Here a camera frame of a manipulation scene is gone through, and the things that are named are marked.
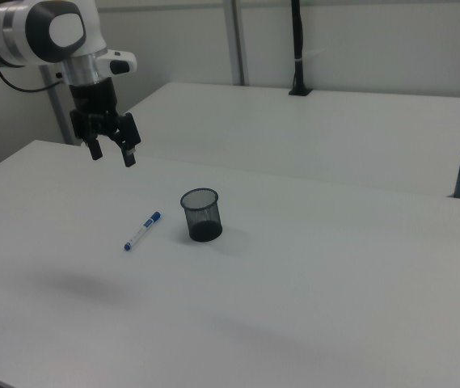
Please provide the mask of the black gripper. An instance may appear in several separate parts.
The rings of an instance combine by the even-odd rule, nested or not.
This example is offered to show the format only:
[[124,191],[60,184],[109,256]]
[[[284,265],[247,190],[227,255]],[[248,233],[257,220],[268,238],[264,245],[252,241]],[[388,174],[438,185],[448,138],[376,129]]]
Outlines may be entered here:
[[99,135],[120,143],[126,167],[136,163],[134,152],[141,142],[140,133],[130,113],[119,114],[117,97],[110,78],[85,86],[70,86],[74,110],[70,112],[74,134],[83,140],[96,161],[103,157]]

